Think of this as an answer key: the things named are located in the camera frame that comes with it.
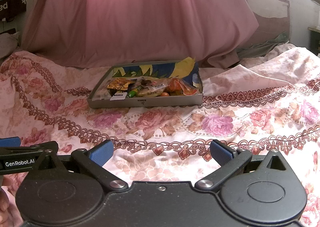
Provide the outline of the person's left hand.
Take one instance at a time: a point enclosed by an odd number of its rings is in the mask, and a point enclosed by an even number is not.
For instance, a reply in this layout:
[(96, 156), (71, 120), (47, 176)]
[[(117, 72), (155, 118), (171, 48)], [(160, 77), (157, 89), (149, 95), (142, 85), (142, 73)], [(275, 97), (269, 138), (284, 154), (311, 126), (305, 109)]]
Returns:
[(3, 189), (3, 186), (10, 186), (12, 184), (12, 180), (8, 176), (3, 177), (3, 181), (1, 183), (1, 200), (0, 200), (0, 208), (1, 208), (1, 227), (9, 227), (14, 226), (14, 206), (12, 201), (9, 199), (7, 192)]

